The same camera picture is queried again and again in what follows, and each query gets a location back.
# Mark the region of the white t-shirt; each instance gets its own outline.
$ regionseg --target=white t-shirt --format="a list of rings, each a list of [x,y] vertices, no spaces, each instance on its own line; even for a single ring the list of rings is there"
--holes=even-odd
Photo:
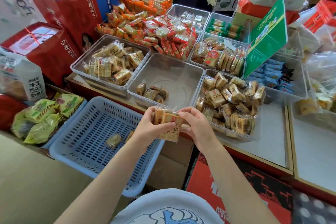
[[[179,189],[161,189],[138,198],[111,224],[223,224],[201,197]]]

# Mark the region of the red patterned box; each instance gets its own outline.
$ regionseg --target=red patterned box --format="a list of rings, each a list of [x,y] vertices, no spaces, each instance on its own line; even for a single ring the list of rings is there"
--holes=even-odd
[[[102,22],[96,0],[33,0],[48,23],[64,27],[81,53],[99,39]]]
[[[237,159],[234,159],[234,161],[279,222],[281,224],[291,224],[292,188]],[[205,199],[222,218],[223,222],[229,224],[228,213],[218,196],[217,186],[212,178],[208,162],[201,153],[194,164],[185,190]]]
[[[80,57],[76,45],[62,27],[44,22],[24,28],[1,46],[26,56],[58,87],[63,87],[63,77],[72,72],[70,65]]]

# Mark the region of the blue mesh basket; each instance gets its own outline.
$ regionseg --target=blue mesh basket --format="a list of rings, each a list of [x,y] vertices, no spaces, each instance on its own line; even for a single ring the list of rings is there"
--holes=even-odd
[[[50,146],[55,159],[95,178],[125,144],[142,115],[103,97],[91,99],[78,115],[66,125]],[[105,142],[115,133],[124,141],[110,150]],[[139,159],[123,191],[125,197],[135,197],[144,188],[148,176],[164,144],[156,139]]]

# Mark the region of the green snack package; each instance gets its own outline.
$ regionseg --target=green snack package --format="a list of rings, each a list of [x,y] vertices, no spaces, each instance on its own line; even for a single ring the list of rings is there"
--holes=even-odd
[[[56,132],[56,128],[60,121],[64,121],[61,112],[50,114],[42,122],[35,124],[31,128],[27,138],[23,142],[26,144],[46,143]]]
[[[59,103],[59,109],[62,114],[69,118],[78,109],[80,104],[84,101],[84,98],[75,94],[65,94],[57,92],[54,99]]]
[[[56,113],[59,104],[56,101],[49,99],[40,99],[27,113],[27,119],[39,123],[43,121],[48,115]]]
[[[13,120],[11,131],[12,133],[22,139],[27,137],[30,129],[35,125],[34,122],[31,122],[27,119],[27,113],[30,112],[32,107],[28,107],[20,112],[18,112]]]

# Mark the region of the green display sign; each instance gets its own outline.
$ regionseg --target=green display sign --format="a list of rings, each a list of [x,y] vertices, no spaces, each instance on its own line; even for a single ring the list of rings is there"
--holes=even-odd
[[[244,79],[288,41],[284,0],[278,0],[251,32]]]

